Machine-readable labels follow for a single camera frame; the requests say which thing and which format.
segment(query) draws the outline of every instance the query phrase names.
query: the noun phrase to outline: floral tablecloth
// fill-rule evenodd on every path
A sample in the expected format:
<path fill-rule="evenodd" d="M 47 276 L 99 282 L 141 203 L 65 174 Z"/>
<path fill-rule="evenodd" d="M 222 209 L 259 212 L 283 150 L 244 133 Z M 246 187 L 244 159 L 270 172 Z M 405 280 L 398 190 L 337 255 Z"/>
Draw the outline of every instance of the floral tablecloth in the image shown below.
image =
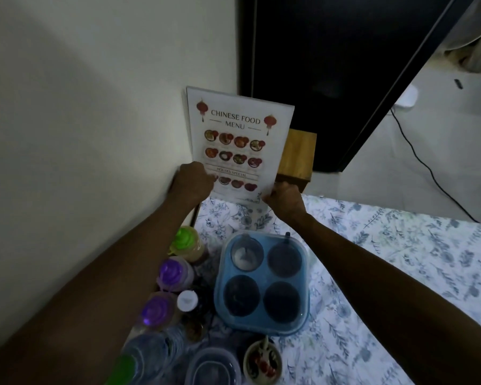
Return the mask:
<path fill-rule="evenodd" d="M 481 324 L 481 224 L 307 195 L 303 200 L 308 213 L 322 224 L 408 273 Z M 224 240 L 238 230 L 290 232 L 302 241 L 272 211 L 262 213 L 217 199 L 203 202 L 195 228 L 211 254 L 199 272 L 211 280 Z M 310 316 L 299 333 L 275 340 L 284 361 L 279 383 L 412 383 L 303 245 L 311 261 Z M 230 332 L 214 319 L 212 335 Z"/>

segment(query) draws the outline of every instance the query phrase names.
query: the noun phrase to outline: black door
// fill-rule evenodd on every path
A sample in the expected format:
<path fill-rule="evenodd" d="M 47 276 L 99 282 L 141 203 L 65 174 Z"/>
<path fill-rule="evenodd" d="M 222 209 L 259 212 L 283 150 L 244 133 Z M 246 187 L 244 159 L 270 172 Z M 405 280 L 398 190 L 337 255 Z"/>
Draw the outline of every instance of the black door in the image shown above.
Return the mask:
<path fill-rule="evenodd" d="M 241 94 L 295 105 L 342 171 L 473 0 L 243 0 Z"/>

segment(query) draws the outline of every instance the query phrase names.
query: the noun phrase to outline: purple bottle cap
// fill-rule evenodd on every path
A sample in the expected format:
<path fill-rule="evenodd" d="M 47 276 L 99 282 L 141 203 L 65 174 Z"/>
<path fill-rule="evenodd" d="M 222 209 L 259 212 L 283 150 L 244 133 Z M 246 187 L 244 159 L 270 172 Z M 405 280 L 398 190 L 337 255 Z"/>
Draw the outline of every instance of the purple bottle cap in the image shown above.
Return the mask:
<path fill-rule="evenodd" d="M 142 322 L 148 327 L 157 327 L 167 320 L 170 304 L 165 297 L 155 296 L 148 300 L 141 312 Z"/>
<path fill-rule="evenodd" d="M 184 267 L 179 261 L 167 259 L 160 268 L 160 280 L 166 286 L 176 285 L 180 282 Z"/>

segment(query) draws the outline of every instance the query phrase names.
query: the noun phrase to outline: black cable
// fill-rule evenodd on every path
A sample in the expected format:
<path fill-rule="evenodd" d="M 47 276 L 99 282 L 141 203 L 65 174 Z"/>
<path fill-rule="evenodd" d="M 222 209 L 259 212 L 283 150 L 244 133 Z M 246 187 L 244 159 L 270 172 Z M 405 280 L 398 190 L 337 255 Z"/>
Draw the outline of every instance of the black cable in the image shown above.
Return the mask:
<path fill-rule="evenodd" d="M 453 202 L 454 202 L 458 207 L 460 207 L 461 210 L 462 210 L 463 212 L 465 212 L 470 219 L 472 219 L 472 221 L 474 221 L 475 223 L 479 223 L 476 219 L 474 219 L 474 218 L 472 217 L 472 215 L 471 215 L 470 213 L 468 213 L 468 211 L 467 211 L 464 207 L 462 207 L 462 205 L 461 205 L 458 201 L 456 201 L 449 193 L 447 193 L 447 192 L 440 186 L 440 184 L 436 181 L 436 178 L 435 178 L 435 176 L 433 175 L 433 171 L 430 169 L 430 167 L 429 167 L 428 165 L 426 165 L 424 162 L 422 162 L 421 159 L 420 159 L 420 158 L 417 156 L 417 154 L 415 153 L 415 148 L 413 148 L 413 145 L 411 144 L 411 142 L 408 140 L 408 138 L 406 137 L 406 135 L 404 135 L 403 128 L 401 127 L 401 123 L 399 122 L 398 118 L 395 116 L 394 111 L 391 109 L 390 112 L 391 112 L 392 116 L 394 116 L 395 121 L 398 123 L 399 130 L 401 131 L 401 135 L 403 135 L 404 140 L 405 140 L 406 142 L 408 142 L 408 144 L 410 145 L 411 151 L 413 152 L 413 155 L 415 155 L 415 158 L 417 158 L 417 160 L 418 160 L 420 163 L 422 163 L 422 164 L 429 170 L 429 172 L 430 172 L 430 174 L 431 174 L 431 178 L 433 178 L 433 181 L 435 181 L 436 186 L 438 186 L 438 188 L 439 188 L 447 197 L 449 197 L 449 199 L 453 200 Z"/>

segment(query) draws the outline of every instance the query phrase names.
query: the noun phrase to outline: forearm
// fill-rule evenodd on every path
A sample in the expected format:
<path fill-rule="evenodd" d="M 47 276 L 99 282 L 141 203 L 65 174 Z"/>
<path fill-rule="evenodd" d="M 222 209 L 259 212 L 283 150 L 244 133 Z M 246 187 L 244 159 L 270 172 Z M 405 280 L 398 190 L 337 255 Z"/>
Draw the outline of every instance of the forearm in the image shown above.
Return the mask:
<path fill-rule="evenodd" d="M 481 383 L 481 327 L 475 321 L 309 214 L 290 224 L 414 382 Z"/>
<path fill-rule="evenodd" d="M 103 383 L 190 210 L 170 195 L 71 280 L 0 349 L 0 383 Z"/>

